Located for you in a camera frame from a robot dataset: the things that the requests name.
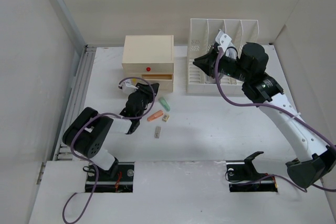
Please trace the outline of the green translucent case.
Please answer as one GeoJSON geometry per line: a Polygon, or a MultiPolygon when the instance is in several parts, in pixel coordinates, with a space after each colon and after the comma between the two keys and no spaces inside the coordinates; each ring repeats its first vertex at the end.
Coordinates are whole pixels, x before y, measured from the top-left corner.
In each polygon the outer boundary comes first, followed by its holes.
{"type": "Polygon", "coordinates": [[[171,108],[168,102],[163,97],[159,98],[159,103],[167,112],[170,112],[171,108]]]}

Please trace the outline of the cream drawer cabinet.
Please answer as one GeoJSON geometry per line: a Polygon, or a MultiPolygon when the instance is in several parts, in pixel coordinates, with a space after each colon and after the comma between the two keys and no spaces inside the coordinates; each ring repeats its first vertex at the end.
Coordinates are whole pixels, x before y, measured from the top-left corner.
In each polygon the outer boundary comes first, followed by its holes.
{"type": "Polygon", "coordinates": [[[159,83],[161,92],[174,90],[174,36],[127,35],[122,67],[126,77],[159,83]]]}

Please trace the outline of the grey setup guide booklet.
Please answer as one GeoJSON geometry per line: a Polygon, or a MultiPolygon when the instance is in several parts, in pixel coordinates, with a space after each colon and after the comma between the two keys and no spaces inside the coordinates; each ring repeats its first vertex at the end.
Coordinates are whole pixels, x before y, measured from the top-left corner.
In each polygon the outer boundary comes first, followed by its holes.
{"type": "Polygon", "coordinates": [[[238,55],[238,52],[237,52],[237,49],[234,46],[234,44],[232,46],[230,46],[225,52],[225,56],[229,57],[229,58],[232,58],[232,59],[236,59],[237,55],[238,55]]]}

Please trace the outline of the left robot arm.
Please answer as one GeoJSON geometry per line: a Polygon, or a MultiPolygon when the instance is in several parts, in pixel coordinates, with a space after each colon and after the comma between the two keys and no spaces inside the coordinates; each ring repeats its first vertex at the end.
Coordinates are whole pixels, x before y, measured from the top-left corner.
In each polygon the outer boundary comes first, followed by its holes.
{"type": "Polygon", "coordinates": [[[62,142],[72,147],[76,154],[91,160],[105,180],[117,176],[118,159],[104,149],[103,143],[109,132],[132,134],[140,125],[140,118],[152,105],[160,84],[132,84],[131,80],[119,83],[118,88],[128,95],[124,109],[119,115],[101,115],[86,107],[66,129],[62,142]]]}

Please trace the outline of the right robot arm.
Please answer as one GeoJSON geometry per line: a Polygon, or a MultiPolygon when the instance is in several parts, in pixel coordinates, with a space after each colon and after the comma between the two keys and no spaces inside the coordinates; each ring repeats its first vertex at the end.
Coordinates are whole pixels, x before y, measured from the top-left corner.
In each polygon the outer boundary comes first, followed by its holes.
{"type": "Polygon", "coordinates": [[[254,42],[246,43],[240,53],[234,46],[224,49],[215,43],[211,51],[195,58],[193,65],[215,80],[228,103],[255,106],[271,119],[297,156],[286,163],[290,182],[306,191],[335,167],[335,145],[301,118],[281,85],[266,73],[268,60],[264,47],[254,42]],[[250,103],[231,101],[219,83],[222,76],[243,82],[242,91],[250,103]]]}

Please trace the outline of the orange translucent case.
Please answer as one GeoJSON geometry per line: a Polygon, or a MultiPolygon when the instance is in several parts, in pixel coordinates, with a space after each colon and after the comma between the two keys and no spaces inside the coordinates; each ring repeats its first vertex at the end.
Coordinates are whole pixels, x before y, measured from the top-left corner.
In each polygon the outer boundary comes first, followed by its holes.
{"type": "Polygon", "coordinates": [[[162,111],[162,110],[159,110],[159,111],[155,112],[154,114],[150,115],[150,116],[147,118],[147,121],[148,121],[148,122],[152,122],[153,120],[158,119],[158,118],[160,118],[161,116],[163,116],[163,111],[162,111]]]}

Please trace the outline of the white file organizer rack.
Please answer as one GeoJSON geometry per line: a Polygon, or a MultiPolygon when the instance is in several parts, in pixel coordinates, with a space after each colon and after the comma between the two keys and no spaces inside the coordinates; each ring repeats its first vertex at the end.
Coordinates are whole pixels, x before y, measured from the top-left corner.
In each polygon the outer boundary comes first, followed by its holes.
{"type": "Polygon", "coordinates": [[[212,49],[220,29],[231,37],[232,43],[238,51],[238,56],[246,43],[257,41],[259,34],[257,20],[192,18],[187,47],[188,94],[219,95],[215,80],[193,65],[193,61],[212,49]]]}

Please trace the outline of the small yellow eraser block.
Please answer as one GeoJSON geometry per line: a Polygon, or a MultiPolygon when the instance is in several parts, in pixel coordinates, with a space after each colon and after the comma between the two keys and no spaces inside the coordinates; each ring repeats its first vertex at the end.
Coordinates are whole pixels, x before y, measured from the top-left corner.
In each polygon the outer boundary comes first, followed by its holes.
{"type": "Polygon", "coordinates": [[[170,117],[170,116],[169,116],[168,114],[163,115],[163,117],[162,117],[162,121],[167,122],[168,119],[169,119],[169,117],[170,117]]]}

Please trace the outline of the white plastic strip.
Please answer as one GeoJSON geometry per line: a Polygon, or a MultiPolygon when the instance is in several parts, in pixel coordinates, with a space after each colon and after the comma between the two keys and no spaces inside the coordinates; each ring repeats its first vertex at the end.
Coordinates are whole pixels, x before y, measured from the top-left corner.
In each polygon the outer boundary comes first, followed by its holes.
{"type": "Polygon", "coordinates": [[[160,138],[160,134],[161,134],[161,127],[160,127],[160,126],[157,126],[157,127],[155,128],[154,137],[155,137],[155,138],[160,138]]]}

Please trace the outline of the aluminium frame rail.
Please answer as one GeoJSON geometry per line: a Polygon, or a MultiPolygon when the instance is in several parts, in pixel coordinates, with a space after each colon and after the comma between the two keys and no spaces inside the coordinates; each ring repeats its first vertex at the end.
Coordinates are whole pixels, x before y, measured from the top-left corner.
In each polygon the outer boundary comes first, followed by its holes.
{"type": "Polygon", "coordinates": [[[62,143],[62,135],[83,109],[96,48],[88,47],[64,0],[49,1],[74,46],[75,52],[55,141],[48,159],[71,161],[72,154],[69,147],[62,143]]]}

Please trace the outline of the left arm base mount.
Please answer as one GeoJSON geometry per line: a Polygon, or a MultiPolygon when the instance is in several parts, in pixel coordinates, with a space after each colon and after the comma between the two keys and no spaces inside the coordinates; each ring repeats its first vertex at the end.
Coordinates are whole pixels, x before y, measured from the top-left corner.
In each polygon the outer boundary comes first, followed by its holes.
{"type": "MultiPolygon", "coordinates": [[[[111,177],[105,171],[99,169],[99,176],[95,193],[132,193],[135,163],[119,163],[116,174],[111,177]]],[[[93,189],[96,172],[89,164],[82,170],[87,174],[85,182],[85,192],[90,193],[93,189]]]]}

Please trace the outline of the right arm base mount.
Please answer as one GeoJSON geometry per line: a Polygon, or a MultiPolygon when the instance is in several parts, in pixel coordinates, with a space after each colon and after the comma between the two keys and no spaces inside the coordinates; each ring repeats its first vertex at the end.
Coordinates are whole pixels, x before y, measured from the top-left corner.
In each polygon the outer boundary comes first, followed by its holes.
{"type": "Polygon", "coordinates": [[[226,161],[225,179],[231,193],[278,192],[275,178],[260,180],[268,174],[257,172],[253,165],[253,160],[261,154],[262,151],[257,151],[242,160],[226,161]]]}

